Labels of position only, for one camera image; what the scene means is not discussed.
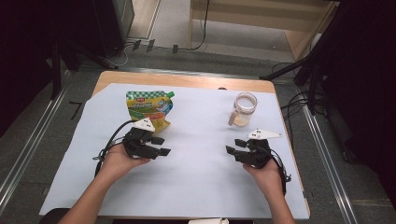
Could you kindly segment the black tape strip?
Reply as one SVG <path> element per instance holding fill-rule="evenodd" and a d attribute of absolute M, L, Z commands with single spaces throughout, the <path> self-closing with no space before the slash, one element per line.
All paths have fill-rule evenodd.
<path fill-rule="evenodd" d="M 73 120 L 77 116 L 77 114 L 78 114 L 79 110 L 81 109 L 83 103 L 82 102 L 69 101 L 69 104 L 70 105 L 74 105 L 76 107 L 75 111 L 74 111 L 74 113 L 73 113 L 73 115 L 72 115 L 72 117 L 70 119 L 70 120 Z"/>

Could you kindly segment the white paper sheet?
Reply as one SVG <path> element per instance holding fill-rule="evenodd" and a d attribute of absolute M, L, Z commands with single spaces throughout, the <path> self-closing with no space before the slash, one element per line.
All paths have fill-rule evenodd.
<path fill-rule="evenodd" d="M 134 84 L 110 84 L 86 104 L 73 139 L 40 212 L 72 206 L 92 181 L 95 156 L 110 137 L 129 129 L 127 91 Z M 268 203 L 253 177 L 226 151 L 256 129 L 275 134 L 269 146 L 283 161 L 291 181 L 286 199 L 293 216 L 307 219 L 295 159 L 276 95 L 257 92 L 258 106 L 245 127 L 228 123 L 236 91 L 174 87 L 169 126 L 161 131 L 169 154 L 134 168 L 109 190 L 103 217 L 268 218 Z"/>

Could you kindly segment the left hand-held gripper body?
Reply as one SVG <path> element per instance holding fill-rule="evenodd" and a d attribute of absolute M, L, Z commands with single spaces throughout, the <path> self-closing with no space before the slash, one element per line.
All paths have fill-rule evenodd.
<path fill-rule="evenodd" d="M 149 118 L 134 122 L 131 130 L 122 139 L 128 156 L 155 160 L 160 155 L 160 150 L 147 145 L 147 142 L 153 139 L 154 131 L 155 128 Z"/>

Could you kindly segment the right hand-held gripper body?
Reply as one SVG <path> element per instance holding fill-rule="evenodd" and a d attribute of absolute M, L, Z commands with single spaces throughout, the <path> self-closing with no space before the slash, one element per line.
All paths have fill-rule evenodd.
<path fill-rule="evenodd" d="M 281 137 L 281 133 L 273 133 L 263 129 L 256 129 L 247 135 L 248 151 L 241 151 L 239 155 L 234 155 L 236 161 L 244 164 L 253 165 L 255 168 L 261 169 L 269 160 L 274 160 L 278 168 L 282 168 L 283 164 L 273 155 L 273 150 L 269 147 L 268 140 L 270 138 Z"/>

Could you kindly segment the black stand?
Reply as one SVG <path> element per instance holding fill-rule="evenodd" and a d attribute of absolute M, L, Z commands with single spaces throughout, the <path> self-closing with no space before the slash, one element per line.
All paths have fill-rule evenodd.
<path fill-rule="evenodd" d="M 96 54 L 83 48 L 77 42 L 68 40 L 65 38 L 58 38 L 52 45 L 52 58 L 51 58 L 51 73 L 52 73 L 52 94 L 50 99 L 54 100 L 61 92 L 62 80 L 61 80 L 61 60 L 64 60 L 64 64 L 67 68 L 77 71 L 81 63 L 78 60 L 77 54 L 86 56 L 91 61 L 97 63 L 103 68 L 114 70 L 117 69 L 117 65 L 110 65 L 104 60 L 100 59 Z"/>
<path fill-rule="evenodd" d="M 287 74 L 288 72 L 299 68 L 297 75 L 294 77 L 294 84 L 297 86 L 302 86 L 306 83 L 307 80 L 310 80 L 307 106 L 310 113 L 314 115 L 315 96 L 318 88 L 318 82 L 320 79 L 320 69 L 324 67 L 323 63 L 329 58 L 333 38 L 335 37 L 335 33 L 342 18 L 343 11 L 337 9 L 333 13 L 332 20 L 329 22 L 327 28 L 324 30 L 324 33 L 321 35 L 317 44 L 305 57 L 295 63 L 287 65 L 286 67 L 273 72 L 270 75 L 260 76 L 260 80 L 274 80 Z"/>

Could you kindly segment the person's left hand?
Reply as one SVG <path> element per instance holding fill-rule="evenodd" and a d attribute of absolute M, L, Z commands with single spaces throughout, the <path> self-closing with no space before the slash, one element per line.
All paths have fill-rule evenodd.
<path fill-rule="evenodd" d="M 107 184 L 113 184 L 133 168 L 150 162 L 150 159 L 131 158 L 122 144 L 115 145 L 107 152 L 103 165 L 96 176 Z"/>

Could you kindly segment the clear jar with beige rim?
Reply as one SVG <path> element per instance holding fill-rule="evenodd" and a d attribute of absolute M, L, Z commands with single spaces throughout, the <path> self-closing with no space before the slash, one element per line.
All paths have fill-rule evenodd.
<path fill-rule="evenodd" d="M 252 114 L 255 112 L 258 100 L 250 92 L 239 93 L 233 101 L 233 110 L 229 117 L 230 126 L 244 127 L 250 123 Z"/>

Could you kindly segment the metal floor rail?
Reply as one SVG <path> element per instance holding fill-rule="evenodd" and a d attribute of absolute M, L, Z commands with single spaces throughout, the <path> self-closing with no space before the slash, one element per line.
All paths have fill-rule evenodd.
<path fill-rule="evenodd" d="M 332 156 L 324 140 L 321 129 L 318 126 L 316 117 L 311 114 L 307 106 L 304 107 L 304 115 L 310 131 L 313 135 L 318 154 L 323 163 L 326 175 L 332 187 L 332 192 L 340 209 L 345 224 L 359 224 L 352 203 L 347 195 L 347 191 L 333 163 Z"/>
<path fill-rule="evenodd" d="M 0 216 L 7 209 L 42 138 L 58 112 L 73 76 L 74 73 L 69 70 L 62 74 L 62 87 L 54 99 L 50 98 L 50 88 L 40 92 L 0 138 Z"/>

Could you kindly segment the person's right hand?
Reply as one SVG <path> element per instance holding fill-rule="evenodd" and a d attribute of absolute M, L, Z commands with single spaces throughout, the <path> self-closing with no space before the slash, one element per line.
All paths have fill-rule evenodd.
<path fill-rule="evenodd" d="M 268 161 L 261 169 L 244 164 L 243 168 L 253 176 L 268 202 L 284 198 L 281 177 L 274 161 Z"/>

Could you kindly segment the light wooden shelf unit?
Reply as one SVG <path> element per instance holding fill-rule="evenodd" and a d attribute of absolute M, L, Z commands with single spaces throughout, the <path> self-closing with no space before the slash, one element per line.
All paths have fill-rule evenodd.
<path fill-rule="evenodd" d="M 207 19 L 284 30 L 299 61 L 327 29 L 338 5 L 336 0 L 190 0 L 189 47 L 192 21 Z"/>

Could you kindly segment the dark cabinet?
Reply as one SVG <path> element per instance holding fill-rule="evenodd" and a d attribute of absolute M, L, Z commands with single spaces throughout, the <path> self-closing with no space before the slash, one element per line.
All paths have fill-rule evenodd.
<path fill-rule="evenodd" d="M 134 20 L 132 0 L 92 0 L 99 28 L 100 54 L 111 57 L 126 43 Z"/>

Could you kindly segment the yellow green spouted pouch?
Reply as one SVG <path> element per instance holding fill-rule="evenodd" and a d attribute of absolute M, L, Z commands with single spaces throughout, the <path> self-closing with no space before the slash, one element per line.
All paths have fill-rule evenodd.
<path fill-rule="evenodd" d="M 131 120 L 149 118 L 159 133 L 170 125 L 166 116 L 173 109 L 172 91 L 127 91 L 126 104 Z"/>

